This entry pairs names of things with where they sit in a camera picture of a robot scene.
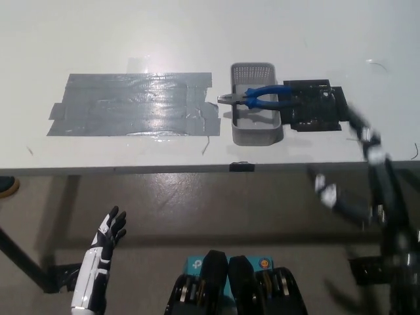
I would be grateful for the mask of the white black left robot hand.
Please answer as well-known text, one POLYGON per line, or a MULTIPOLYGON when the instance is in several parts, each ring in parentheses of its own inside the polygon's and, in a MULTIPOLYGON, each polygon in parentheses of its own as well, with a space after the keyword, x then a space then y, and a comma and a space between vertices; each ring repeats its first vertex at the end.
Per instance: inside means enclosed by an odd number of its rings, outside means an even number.
POLYGON ((112 256, 118 242, 126 235, 126 212, 115 206, 98 227, 85 253, 75 289, 72 314, 103 314, 112 256))

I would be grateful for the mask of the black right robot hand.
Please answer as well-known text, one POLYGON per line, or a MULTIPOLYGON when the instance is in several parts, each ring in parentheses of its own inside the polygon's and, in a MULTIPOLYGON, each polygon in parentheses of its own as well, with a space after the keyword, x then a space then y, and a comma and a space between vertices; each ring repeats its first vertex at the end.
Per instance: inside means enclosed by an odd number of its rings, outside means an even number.
POLYGON ((373 203, 357 201, 334 183, 329 183, 326 176, 312 167, 308 176, 321 203, 331 211, 361 226, 369 226, 382 211, 392 215, 398 205, 398 191, 390 169, 390 159, 381 145, 381 137, 373 127, 354 108, 347 110, 348 122, 356 133, 362 148, 364 160, 368 166, 368 180, 373 203))

